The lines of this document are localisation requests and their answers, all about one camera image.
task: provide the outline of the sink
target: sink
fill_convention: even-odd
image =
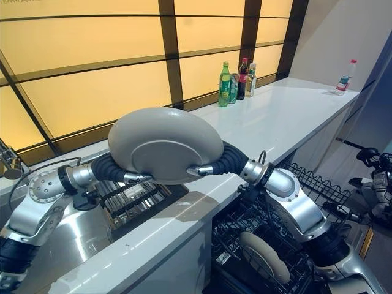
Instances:
[[[108,220],[107,212],[102,209],[102,204],[90,211],[77,211],[71,203],[64,212],[64,217],[50,239],[40,248],[28,275],[22,282],[16,294],[22,293],[47,293],[52,282],[70,270],[91,258],[93,255],[106,248],[114,240],[124,236],[147,219],[171,205],[186,194],[187,189],[182,185],[167,186],[171,191],[160,203],[152,206],[135,219],[131,219],[120,228],[113,229],[113,223]],[[25,195],[26,186],[17,189],[16,207]],[[10,210],[4,199],[7,194],[0,196],[0,227],[3,227],[10,217]]]

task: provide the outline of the dishwasher rack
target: dishwasher rack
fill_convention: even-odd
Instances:
[[[189,192],[183,185],[112,181],[100,181],[96,188],[100,207],[109,224],[107,236],[110,242],[124,236]]]
[[[320,176],[306,171],[297,164],[280,163],[277,168],[284,168],[296,175],[304,192],[316,202],[325,216],[337,228],[341,227],[345,219],[338,219],[322,208],[324,202],[344,204],[350,197],[350,192],[341,191],[330,181],[324,181]],[[266,192],[256,193],[249,186],[234,202],[229,204],[213,219],[212,260],[213,267],[224,271],[226,276],[236,280],[236,283],[249,287],[251,293],[281,293],[301,294],[312,282],[312,264],[302,246],[283,226],[279,216],[265,200]],[[261,237],[284,261],[290,272],[291,280],[281,284],[274,277],[263,279],[242,256],[239,245],[239,235],[249,231]]]

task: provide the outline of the kitchen counter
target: kitchen counter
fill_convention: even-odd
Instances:
[[[358,92],[335,96],[330,86],[286,78],[257,88],[255,96],[227,108],[192,111],[222,139],[250,158],[262,150],[278,163],[346,110]],[[190,193],[52,284],[50,293],[118,293],[140,283],[179,245],[236,197],[235,175],[208,176],[186,184]]]

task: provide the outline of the metal grate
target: metal grate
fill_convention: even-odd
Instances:
[[[101,181],[97,184],[100,205],[111,224],[117,229],[164,201],[172,193],[158,184],[128,184]]]
[[[249,231],[261,237],[274,248],[290,271],[291,280],[282,285],[274,277],[265,280],[265,286],[274,293],[299,293],[307,285],[310,269],[307,257],[291,234],[281,224],[277,214],[267,205],[263,197],[253,203],[241,201],[227,212],[213,227],[213,260],[223,265],[228,255],[237,260],[242,259],[242,248],[238,243],[239,234]]]

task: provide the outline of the black cable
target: black cable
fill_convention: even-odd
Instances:
[[[267,153],[265,152],[265,150],[263,150],[261,153],[260,153],[260,156],[258,157],[258,162],[260,162],[262,165],[264,165],[264,162],[265,162],[265,157],[267,156]]]
[[[41,168],[49,167],[50,165],[53,165],[53,164],[60,164],[61,162],[70,161],[70,160],[78,160],[77,163],[76,163],[76,165],[79,166],[79,165],[80,165],[80,162],[81,162],[81,157],[72,157],[72,158],[68,158],[68,159],[59,160],[59,161],[56,161],[56,162],[52,162],[52,163],[50,163],[50,164],[45,164],[45,165],[43,165],[43,166],[41,166],[41,167],[39,167],[39,168],[36,168],[35,170],[31,170],[31,171],[29,171],[28,173],[25,173],[25,174],[19,179],[19,181],[17,181],[17,183],[16,183],[15,185],[13,185],[12,190],[11,190],[11,192],[10,192],[10,195],[8,196],[8,207],[10,208],[11,213],[13,212],[13,208],[12,208],[12,205],[11,205],[12,195],[13,195],[13,193],[15,192],[16,188],[19,186],[19,184],[20,184],[25,178],[27,178],[29,175],[31,175],[32,173],[36,172],[37,170],[40,170]]]

